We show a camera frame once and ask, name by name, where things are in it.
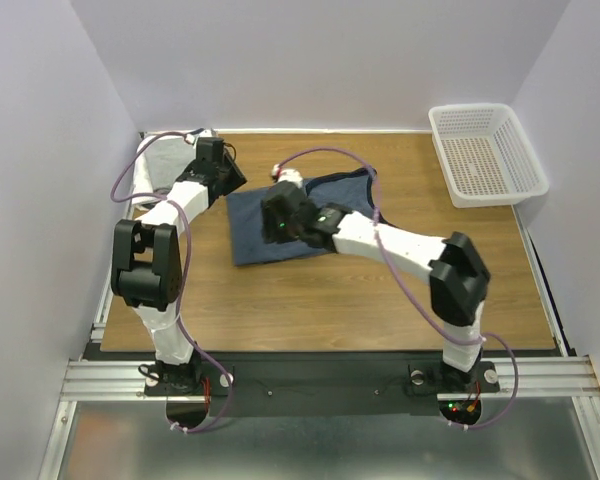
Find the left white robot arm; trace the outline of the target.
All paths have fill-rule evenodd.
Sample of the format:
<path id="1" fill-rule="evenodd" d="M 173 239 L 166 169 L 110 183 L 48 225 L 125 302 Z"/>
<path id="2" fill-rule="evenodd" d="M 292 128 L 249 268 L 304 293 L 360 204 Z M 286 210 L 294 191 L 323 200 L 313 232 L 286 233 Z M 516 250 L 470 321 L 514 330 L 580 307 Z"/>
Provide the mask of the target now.
<path id="1" fill-rule="evenodd" d="M 190 223 L 214 202 L 245 184 L 223 138 L 197 130 L 181 134 L 194 158 L 165 194 L 129 193 L 115 203 L 151 199 L 153 207 L 136 219 L 116 223 L 111 290 L 141 319 L 153 342 L 155 362 L 140 367 L 152 387 L 188 395 L 206 387 L 201 354 L 187 333 L 181 302 L 192 255 Z"/>

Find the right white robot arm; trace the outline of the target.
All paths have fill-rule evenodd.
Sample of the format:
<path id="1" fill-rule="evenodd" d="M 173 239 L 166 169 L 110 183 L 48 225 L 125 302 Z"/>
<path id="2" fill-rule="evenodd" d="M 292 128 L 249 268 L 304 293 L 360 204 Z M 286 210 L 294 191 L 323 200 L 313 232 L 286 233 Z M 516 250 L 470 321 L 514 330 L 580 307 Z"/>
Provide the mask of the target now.
<path id="1" fill-rule="evenodd" d="M 298 185 L 275 183 L 260 202 L 267 243 L 301 241 L 384 263 L 408 300 L 443 337 L 440 378 L 452 390 L 476 381 L 491 274 L 471 239 L 426 236 L 382 224 L 348 207 L 316 205 Z"/>

